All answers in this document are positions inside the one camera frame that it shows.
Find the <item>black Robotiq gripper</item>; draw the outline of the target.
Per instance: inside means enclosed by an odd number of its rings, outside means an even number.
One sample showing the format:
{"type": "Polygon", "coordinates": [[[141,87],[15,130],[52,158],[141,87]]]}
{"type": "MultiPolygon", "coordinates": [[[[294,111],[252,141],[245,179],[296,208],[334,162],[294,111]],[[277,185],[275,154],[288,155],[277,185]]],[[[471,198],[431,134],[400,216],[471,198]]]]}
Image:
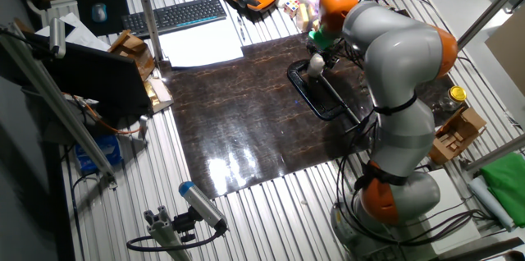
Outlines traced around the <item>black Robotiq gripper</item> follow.
{"type": "Polygon", "coordinates": [[[339,56],[337,55],[337,49],[333,46],[322,49],[319,48],[315,43],[308,43],[307,51],[309,58],[312,58],[315,54],[320,55],[323,61],[326,62],[326,66],[328,68],[333,68],[340,60],[339,56]]]}

